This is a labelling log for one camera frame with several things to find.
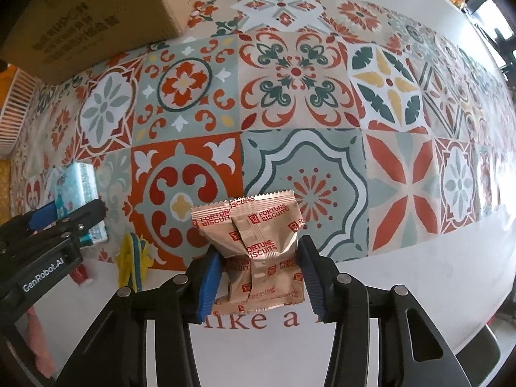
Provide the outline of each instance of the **patterned tile design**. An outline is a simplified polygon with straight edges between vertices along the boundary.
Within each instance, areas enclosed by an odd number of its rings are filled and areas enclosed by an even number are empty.
[[[124,234],[184,270],[190,207],[293,189],[336,262],[516,210],[512,95],[433,30],[359,0],[198,0],[181,37],[40,86],[12,153],[10,210],[93,164],[114,263]]]

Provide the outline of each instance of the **yellow surface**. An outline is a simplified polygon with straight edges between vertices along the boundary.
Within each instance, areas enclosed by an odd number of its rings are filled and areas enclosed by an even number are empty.
[[[0,224],[11,218],[9,206],[9,181],[11,175],[11,160],[0,160]]]
[[[4,107],[5,98],[11,88],[12,80],[15,77],[17,68],[12,64],[7,67],[6,71],[0,73],[0,109]]]

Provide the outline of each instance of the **pink cloth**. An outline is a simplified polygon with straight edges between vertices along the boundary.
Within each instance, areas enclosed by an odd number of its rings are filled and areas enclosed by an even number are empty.
[[[46,378],[51,378],[56,372],[56,365],[50,351],[46,347],[43,328],[35,313],[34,307],[27,310],[27,344],[34,352],[35,366]]]

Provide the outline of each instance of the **light blue package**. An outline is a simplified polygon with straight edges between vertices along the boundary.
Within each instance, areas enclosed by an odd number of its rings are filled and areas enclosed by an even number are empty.
[[[70,212],[98,197],[93,165],[73,163],[58,178],[55,186],[54,200],[57,208],[57,217],[66,217]],[[106,241],[107,232],[104,221],[92,227],[88,234],[81,237],[81,244],[85,245]]]

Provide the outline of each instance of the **snack package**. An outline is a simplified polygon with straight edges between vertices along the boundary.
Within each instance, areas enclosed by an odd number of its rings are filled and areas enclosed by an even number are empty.
[[[56,182],[54,199],[57,217],[66,217],[70,212],[98,197],[93,165],[73,163]],[[81,237],[81,243],[85,245],[106,241],[107,233],[104,221],[92,227],[88,234]]]
[[[226,258],[229,294],[215,301],[214,312],[263,311],[304,301],[303,274],[295,261],[304,221],[292,191],[193,208],[192,219]]]

